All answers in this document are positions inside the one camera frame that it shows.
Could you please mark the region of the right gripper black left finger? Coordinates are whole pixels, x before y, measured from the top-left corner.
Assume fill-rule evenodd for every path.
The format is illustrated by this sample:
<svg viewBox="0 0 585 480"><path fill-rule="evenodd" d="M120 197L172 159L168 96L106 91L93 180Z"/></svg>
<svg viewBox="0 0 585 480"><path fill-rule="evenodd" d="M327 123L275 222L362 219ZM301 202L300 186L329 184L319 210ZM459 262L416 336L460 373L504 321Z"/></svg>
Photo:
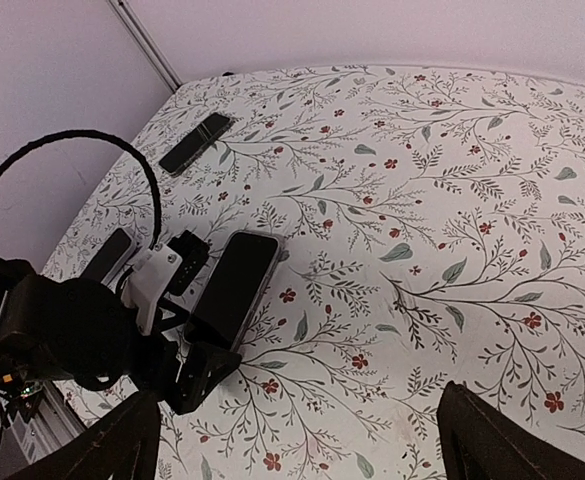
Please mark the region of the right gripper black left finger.
<svg viewBox="0 0 585 480"><path fill-rule="evenodd" d="M153 479L160 442L157 395L136 392L13 479Z"/></svg>

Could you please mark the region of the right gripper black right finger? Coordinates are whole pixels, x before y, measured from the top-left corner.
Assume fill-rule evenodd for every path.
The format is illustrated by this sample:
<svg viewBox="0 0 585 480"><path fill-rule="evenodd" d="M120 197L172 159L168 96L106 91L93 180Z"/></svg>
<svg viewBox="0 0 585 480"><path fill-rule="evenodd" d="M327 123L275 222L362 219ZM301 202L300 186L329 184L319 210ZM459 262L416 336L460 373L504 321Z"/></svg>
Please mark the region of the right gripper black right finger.
<svg viewBox="0 0 585 480"><path fill-rule="evenodd" d="M437 425L448 479L584 479L585 462L535 437L461 384L446 384Z"/></svg>

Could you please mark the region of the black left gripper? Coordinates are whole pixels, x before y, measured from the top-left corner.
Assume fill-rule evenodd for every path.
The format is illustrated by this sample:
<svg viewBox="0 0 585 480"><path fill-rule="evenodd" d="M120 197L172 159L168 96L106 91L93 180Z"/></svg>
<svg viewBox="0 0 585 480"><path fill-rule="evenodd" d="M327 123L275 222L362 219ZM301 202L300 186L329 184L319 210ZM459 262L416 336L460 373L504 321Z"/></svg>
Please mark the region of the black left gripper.
<svg viewBox="0 0 585 480"><path fill-rule="evenodd" d="M157 332L196 329L191 312L165 296L157 312L171 313L155 321ZM169 389L177 375L176 345L159 333L142 336L135 320L135 310L104 284L81 276L57 282L26 260L0 258L0 379L73 380L102 391L127 375L140 390ZM195 342L169 406L176 414L196 411L240 364L239 353Z"/></svg>

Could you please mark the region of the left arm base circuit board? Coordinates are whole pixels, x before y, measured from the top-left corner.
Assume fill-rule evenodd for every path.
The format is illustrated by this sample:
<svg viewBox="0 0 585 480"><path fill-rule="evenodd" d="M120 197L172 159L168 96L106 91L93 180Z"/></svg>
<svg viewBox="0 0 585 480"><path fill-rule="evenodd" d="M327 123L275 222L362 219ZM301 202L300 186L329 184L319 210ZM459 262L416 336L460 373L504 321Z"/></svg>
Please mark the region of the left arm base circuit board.
<svg viewBox="0 0 585 480"><path fill-rule="evenodd" d="M0 448L10 429L19 441L24 438L25 428L38 413L42 399L42 385L37 382L14 382L10 375L0 379Z"/></svg>

